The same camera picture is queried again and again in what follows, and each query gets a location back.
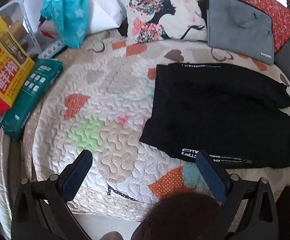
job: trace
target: red floral pillow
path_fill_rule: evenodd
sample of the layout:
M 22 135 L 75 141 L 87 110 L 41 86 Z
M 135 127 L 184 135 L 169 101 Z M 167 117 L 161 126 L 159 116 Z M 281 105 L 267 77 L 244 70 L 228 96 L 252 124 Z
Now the red floral pillow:
M 277 53 L 290 38 L 290 10 L 276 0 L 243 0 L 272 18 L 274 52 Z

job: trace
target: white quilted blanket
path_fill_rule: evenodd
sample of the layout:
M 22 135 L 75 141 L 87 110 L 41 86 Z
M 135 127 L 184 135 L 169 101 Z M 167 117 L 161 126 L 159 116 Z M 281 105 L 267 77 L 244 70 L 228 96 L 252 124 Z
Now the white quilted blanket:
M 93 166 L 69 203 L 76 213 L 141 220 L 148 208 L 170 194 L 209 192 L 194 164 L 139 142 L 151 116 L 156 64 L 240 65 L 284 82 L 290 95 L 290 82 L 275 65 L 212 50 L 204 42 L 128 45 L 117 31 L 107 31 L 89 37 L 77 53 L 78 60 L 42 107 L 32 149 L 38 180 L 60 173 L 82 149 L 93 153 Z M 290 108 L 284 112 L 290 115 Z M 290 167 L 235 172 L 244 179 L 267 177 L 278 194 L 290 184 Z

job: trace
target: white floor tile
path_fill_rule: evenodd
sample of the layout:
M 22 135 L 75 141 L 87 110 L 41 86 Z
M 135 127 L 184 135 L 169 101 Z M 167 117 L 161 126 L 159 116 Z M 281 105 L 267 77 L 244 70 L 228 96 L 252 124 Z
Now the white floor tile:
M 119 232 L 124 240 L 130 240 L 139 222 L 97 215 L 74 214 L 75 218 L 92 240 L 99 240 L 111 231 Z

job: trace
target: cardboard box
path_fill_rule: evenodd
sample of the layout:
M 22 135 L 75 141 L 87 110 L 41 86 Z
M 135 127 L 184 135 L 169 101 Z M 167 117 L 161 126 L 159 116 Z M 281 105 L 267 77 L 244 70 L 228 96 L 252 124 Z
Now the cardboard box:
M 9 33 L 14 36 L 17 41 L 20 41 L 28 34 L 21 21 L 13 23 L 9 28 Z
M 8 15 L 3 17 L 3 21 L 6 23 L 8 28 L 13 24 L 11 18 Z

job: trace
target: green package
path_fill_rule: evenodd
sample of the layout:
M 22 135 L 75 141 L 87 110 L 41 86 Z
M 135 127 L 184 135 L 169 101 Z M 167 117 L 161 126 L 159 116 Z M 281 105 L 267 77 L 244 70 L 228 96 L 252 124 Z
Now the green package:
M 62 62 L 49 59 L 36 61 L 12 108 L 1 117 L 0 125 L 5 134 L 14 140 L 22 137 L 33 110 L 62 71 Z

